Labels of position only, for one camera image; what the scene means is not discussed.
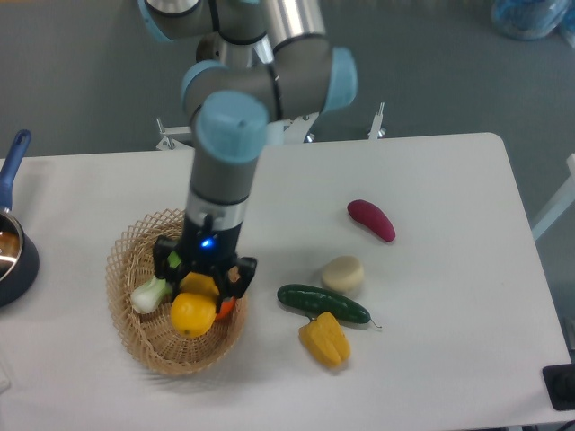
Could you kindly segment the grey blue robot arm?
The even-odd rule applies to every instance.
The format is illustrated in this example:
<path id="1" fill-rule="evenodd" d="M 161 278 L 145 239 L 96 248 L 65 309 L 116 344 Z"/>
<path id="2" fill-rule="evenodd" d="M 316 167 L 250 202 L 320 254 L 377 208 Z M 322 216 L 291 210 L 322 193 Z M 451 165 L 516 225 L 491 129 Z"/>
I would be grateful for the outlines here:
<path id="1" fill-rule="evenodd" d="M 356 64 L 325 35 L 315 1 L 142 1 L 146 26 L 172 41 L 214 32 L 235 48 L 270 47 L 258 65 L 222 58 L 194 65 L 181 84 L 195 154 L 181 237 L 159 237 L 155 273 L 131 295 L 153 312 L 190 273 L 211 277 L 218 298 L 241 298 L 257 267 L 236 244 L 270 123 L 344 108 L 358 91 Z"/>

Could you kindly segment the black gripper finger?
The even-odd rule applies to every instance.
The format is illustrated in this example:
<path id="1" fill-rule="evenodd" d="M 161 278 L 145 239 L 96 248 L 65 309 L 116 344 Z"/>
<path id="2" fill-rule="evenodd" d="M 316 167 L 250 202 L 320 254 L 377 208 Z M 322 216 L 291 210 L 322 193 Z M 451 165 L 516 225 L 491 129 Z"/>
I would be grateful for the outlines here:
<path id="1" fill-rule="evenodd" d="M 174 294 L 181 292 L 181 283 L 193 270 L 189 253 L 180 241 L 160 235 L 152 249 L 155 277 L 163 280 Z"/>
<path id="2" fill-rule="evenodd" d="M 232 298 L 243 298 L 255 276 L 256 269 L 257 259 L 237 256 L 225 265 L 212 267 L 212 278 L 218 291 L 217 313 L 221 313 L 223 303 Z"/>

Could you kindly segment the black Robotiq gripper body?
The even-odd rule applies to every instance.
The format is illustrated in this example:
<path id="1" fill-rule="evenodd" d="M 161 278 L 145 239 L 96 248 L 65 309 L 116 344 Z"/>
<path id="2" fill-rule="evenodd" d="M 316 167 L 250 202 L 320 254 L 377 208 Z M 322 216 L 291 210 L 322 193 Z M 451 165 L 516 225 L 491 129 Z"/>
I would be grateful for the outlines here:
<path id="1" fill-rule="evenodd" d="M 226 230 L 206 227 L 184 217 L 178 255 L 192 271 L 208 274 L 211 268 L 229 270 L 237 260 L 236 246 L 242 225 Z"/>

